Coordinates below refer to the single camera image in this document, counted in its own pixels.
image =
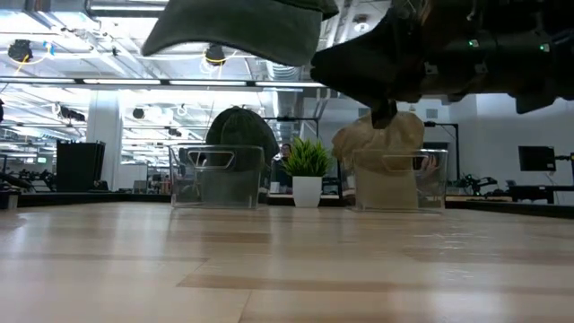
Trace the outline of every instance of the monitor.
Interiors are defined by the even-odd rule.
[[[556,171],[554,147],[519,146],[518,156],[522,171]]]

